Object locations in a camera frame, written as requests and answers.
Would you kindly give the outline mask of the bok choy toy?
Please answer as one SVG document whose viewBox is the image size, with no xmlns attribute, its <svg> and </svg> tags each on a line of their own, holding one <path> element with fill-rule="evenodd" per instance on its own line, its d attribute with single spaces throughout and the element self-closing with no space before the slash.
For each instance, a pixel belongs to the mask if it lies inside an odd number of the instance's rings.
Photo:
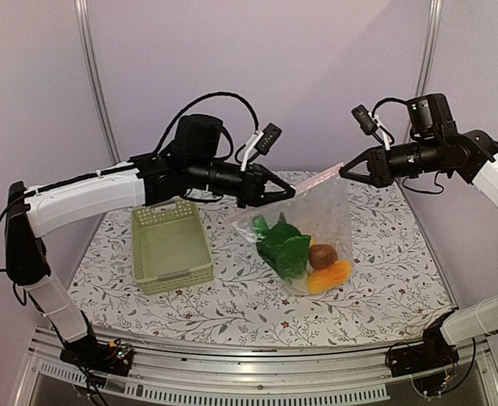
<svg viewBox="0 0 498 406">
<path fill-rule="evenodd" d="M 269 228 L 263 233 L 256 232 L 256 249 L 260 258 L 283 281 L 305 279 L 311 236 L 290 224 L 283 212 Z"/>
</svg>

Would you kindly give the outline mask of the clear zip top bag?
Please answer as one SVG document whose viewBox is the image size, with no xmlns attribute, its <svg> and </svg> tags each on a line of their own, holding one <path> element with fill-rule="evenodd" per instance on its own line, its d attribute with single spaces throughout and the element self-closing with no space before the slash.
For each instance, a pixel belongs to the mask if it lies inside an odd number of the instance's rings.
<svg viewBox="0 0 498 406">
<path fill-rule="evenodd" d="M 272 227 L 277 222 L 280 213 L 283 212 L 287 221 L 298 228 L 301 233 L 313 237 L 317 244 L 332 245 L 337 250 L 338 261 L 347 260 L 354 268 L 348 184 L 339 173 L 342 167 L 343 164 L 339 163 L 296 185 L 296 195 L 292 199 L 261 208 L 238 211 L 228 218 L 228 224 L 254 247 L 258 255 L 257 234 L 253 228 L 252 219 L 261 215 Z M 291 294 L 315 295 L 310 294 L 307 289 L 307 278 L 315 271 L 309 262 L 307 271 L 305 279 L 283 281 L 278 278 Z"/>
</svg>

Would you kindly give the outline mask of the brown kiwi toy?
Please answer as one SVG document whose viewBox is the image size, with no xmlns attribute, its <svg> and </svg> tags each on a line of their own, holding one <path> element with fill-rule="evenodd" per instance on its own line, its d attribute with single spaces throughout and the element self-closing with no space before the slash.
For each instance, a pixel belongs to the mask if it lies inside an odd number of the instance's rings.
<svg viewBox="0 0 498 406">
<path fill-rule="evenodd" d="M 326 269 L 337 260 L 337 250 L 330 244 L 312 244 L 309 247 L 309 264 L 314 270 Z"/>
</svg>

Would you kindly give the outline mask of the green plastic basket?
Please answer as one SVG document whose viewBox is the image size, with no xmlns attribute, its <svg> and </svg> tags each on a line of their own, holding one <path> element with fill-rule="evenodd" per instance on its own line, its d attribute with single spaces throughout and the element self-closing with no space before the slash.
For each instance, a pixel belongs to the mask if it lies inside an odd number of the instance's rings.
<svg viewBox="0 0 498 406">
<path fill-rule="evenodd" d="M 214 279 L 213 260 L 198 206 L 170 200 L 131 213 L 133 278 L 147 295 Z"/>
</svg>

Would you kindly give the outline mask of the green cucumber toy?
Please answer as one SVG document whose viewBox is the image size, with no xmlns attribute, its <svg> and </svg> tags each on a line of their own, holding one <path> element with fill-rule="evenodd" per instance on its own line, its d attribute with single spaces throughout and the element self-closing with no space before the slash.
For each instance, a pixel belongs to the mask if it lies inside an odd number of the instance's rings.
<svg viewBox="0 0 498 406">
<path fill-rule="evenodd" d="M 263 232 L 270 229 L 268 222 L 261 215 L 258 215 L 252 219 L 252 225 L 253 225 L 254 230 L 258 233 L 263 233 Z"/>
</svg>

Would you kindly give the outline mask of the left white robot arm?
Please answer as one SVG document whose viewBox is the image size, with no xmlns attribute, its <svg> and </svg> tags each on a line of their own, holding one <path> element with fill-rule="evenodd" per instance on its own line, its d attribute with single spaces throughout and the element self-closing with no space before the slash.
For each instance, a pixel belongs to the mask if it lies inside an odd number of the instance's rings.
<svg viewBox="0 0 498 406">
<path fill-rule="evenodd" d="M 71 343 L 86 367 L 98 366 L 103 348 L 76 308 L 47 259 L 46 239 L 65 228 L 119 209 L 156 206 L 192 189 L 232 196 L 240 208 L 261 207 L 294 197 L 295 188 L 270 169 L 217 155 L 225 134 L 221 119 L 183 114 L 174 119 L 172 140 L 157 151 L 130 157 L 112 167 L 49 185 L 10 185 L 4 226 L 5 266 L 38 310 Z"/>
</svg>

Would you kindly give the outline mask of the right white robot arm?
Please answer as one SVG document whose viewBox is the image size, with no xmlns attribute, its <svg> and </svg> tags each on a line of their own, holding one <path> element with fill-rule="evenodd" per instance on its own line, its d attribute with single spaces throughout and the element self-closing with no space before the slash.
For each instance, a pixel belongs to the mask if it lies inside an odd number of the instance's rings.
<svg viewBox="0 0 498 406">
<path fill-rule="evenodd" d="M 479 129 L 388 149 L 369 148 L 340 169 L 342 178 L 376 188 L 422 173 L 457 173 L 498 211 L 498 142 Z M 494 333 L 498 333 L 498 294 L 434 321 L 423 332 L 424 343 L 416 348 L 415 361 L 421 368 L 432 369 L 447 356 L 448 347 Z"/>
</svg>

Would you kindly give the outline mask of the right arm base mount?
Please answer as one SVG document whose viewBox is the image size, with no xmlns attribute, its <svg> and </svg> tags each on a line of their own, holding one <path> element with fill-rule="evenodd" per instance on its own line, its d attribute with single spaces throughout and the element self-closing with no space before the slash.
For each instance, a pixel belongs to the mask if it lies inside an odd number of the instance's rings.
<svg viewBox="0 0 498 406">
<path fill-rule="evenodd" d="M 456 347 L 449 345 L 438 328 L 430 328 L 417 344 L 396 343 L 385 355 L 385 365 L 393 377 L 455 365 L 459 361 Z"/>
</svg>

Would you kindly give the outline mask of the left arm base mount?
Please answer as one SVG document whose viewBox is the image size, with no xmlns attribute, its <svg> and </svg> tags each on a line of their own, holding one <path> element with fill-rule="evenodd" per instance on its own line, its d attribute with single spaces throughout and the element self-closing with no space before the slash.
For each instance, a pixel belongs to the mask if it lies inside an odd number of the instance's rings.
<svg viewBox="0 0 498 406">
<path fill-rule="evenodd" d="M 89 335 L 73 343 L 62 341 L 62 344 L 60 360 L 82 370 L 127 377 L 132 368 L 134 348 L 119 338 L 100 343 L 94 335 Z"/>
</svg>

